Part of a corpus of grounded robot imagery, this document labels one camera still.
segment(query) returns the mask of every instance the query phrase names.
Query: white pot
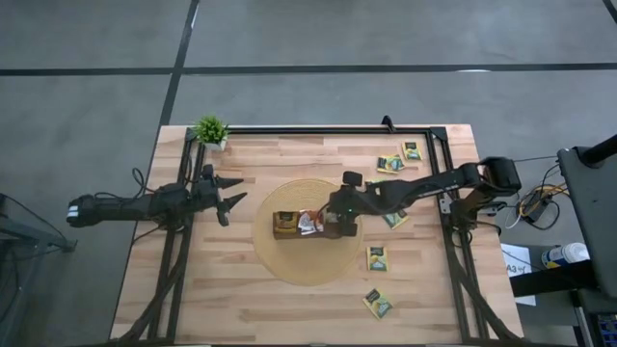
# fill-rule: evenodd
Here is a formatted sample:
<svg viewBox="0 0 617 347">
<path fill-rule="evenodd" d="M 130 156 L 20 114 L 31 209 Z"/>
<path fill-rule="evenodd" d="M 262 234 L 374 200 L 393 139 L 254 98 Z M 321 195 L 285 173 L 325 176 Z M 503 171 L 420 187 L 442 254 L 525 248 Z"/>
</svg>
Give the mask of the white pot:
<svg viewBox="0 0 617 347">
<path fill-rule="evenodd" d="M 205 148 L 212 151 L 223 151 L 225 150 L 225 144 L 228 142 L 228 138 L 225 138 L 219 144 L 210 144 L 205 143 Z"/>
</svg>

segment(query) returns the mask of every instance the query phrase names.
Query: wood grain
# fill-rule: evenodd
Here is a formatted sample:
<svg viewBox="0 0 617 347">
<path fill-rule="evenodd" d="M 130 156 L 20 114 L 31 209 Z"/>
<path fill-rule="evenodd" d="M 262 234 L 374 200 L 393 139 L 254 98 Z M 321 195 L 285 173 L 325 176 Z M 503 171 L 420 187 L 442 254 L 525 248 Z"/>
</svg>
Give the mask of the wood grain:
<svg viewBox="0 0 617 347">
<path fill-rule="evenodd" d="M 478 160 L 469 125 L 448 125 L 447 131 L 455 167 Z M 161 128 L 149 187 L 175 181 L 184 132 L 184 126 Z M 399 175 L 377 173 L 376 156 L 400 152 L 403 141 L 417 142 L 424 160 L 410 162 Z M 340 184 L 347 170 L 364 174 L 364 179 L 412 180 L 431 174 L 426 157 L 425 140 L 414 135 L 234 135 L 225 152 L 208 152 L 206 161 L 217 174 L 245 179 L 223 195 L 249 195 L 234 207 L 229 227 L 218 225 L 213 210 L 196 215 L 176 343 L 459 342 L 435 199 L 408 208 L 410 220 L 396 230 L 380 217 L 363 217 L 363 247 L 356 264 L 339 280 L 318 286 L 275 278 L 256 257 L 251 237 L 258 207 L 286 182 L 320 178 Z M 137 234 L 151 228 L 140 223 Z M 112 337 L 123 334 L 152 297 L 164 238 L 163 232 L 155 232 L 133 247 Z M 389 249 L 389 272 L 366 271 L 368 246 Z M 522 335 L 495 231 L 475 230 L 472 251 L 483 295 L 505 324 Z M 381 321 L 362 303 L 374 287 L 394 304 Z M 469 300 L 466 307 L 472 317 Z M 163 317 L 161 334 L 166 322 Z"/>
</svg>

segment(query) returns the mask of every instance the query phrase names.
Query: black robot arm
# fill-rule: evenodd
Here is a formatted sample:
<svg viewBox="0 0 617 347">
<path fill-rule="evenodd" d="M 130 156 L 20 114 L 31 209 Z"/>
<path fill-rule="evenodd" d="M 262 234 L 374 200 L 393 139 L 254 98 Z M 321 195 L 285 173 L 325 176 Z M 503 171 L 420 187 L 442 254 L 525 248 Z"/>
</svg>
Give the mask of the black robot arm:
<svg viewBox="0 0 617 347">
<path fill-rule="evenodd" d="M 221 178 L 211 165 L 194 183 L 193 194 L 179 183 L 170 183 L 136 198 L 101 198 L 84 195 L 68 205 L 67 222 L 72 227 L 88 227 L 102 221 L 153 221 L 161 228 L 178 229 L 190 214 L 216 207 L 222 226 L 229 224 L 226 213 L 247 194 L 221 199 L 219 189 L 234 186 L 242 179 Z"/>
<path fill-rule="evenodd" d="M 502 157 L 489 157 L 479 163 L 467 163 L 458 169 L 438 173 L 414 181 L 401 179 L 366 183 L 360 173 L 343 174 L 343 185 L 330 194 L 327 211 L 337 215 L 343 224 L 343 234 L 355 234 L 354 220 L 359 215 L 385 215 L 409 207 L 414 201 L 448 193 L 461 188 L 473 188 L 462 200 L 450 204 L 451 223 L 456 227 L 473 227 L 477 211 L 496 197 L 509 197 L 521 189 L 514 162 Z"/>
</svg>

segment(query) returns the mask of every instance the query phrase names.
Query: black bracket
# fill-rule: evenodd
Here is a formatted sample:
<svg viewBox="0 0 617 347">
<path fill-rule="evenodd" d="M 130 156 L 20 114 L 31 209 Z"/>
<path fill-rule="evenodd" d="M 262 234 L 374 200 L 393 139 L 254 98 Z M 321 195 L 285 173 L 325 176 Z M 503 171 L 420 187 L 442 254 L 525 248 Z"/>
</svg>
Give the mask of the black bracket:
<svg viewBox="0 0 617 347">
<path fill-rule="evenodd" d="M 396 127 L 392 123 L 392 119 L 389 116 L 384 116 L 384 118 L 382 119 L 382 125 L 385 125 L 388 127 L 388 131 L 390 134 L 393 134 L 396 132 Z"/>
<path fill-rule="evenodd" d="M 440 139 L 440 141 L 447 142 L 447 131 L 445 130 L 445 126 L 431 126 L 430 131 L 436 138 Z"/>
</svg>

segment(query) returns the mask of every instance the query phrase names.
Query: woven placemat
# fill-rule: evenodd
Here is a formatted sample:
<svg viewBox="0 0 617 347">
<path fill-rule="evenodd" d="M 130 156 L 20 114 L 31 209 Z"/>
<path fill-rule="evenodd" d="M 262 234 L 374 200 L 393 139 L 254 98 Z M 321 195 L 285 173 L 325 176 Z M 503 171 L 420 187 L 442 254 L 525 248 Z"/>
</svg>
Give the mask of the woven placemat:
<svg viewBox="0 0 617 347">
<path fill-rule="evenodd" d="M 298 285 L 318 285 L 345 274 L 362 245 L 360 217 L 356 237 L 275 240 L 272 213 L 276 211 L 318 210 L 338 187 L 320 179 L 298 179 L 283 184 L 266 198 L 253 224 L 255 252 L 276 277 Z"/>
</svg>

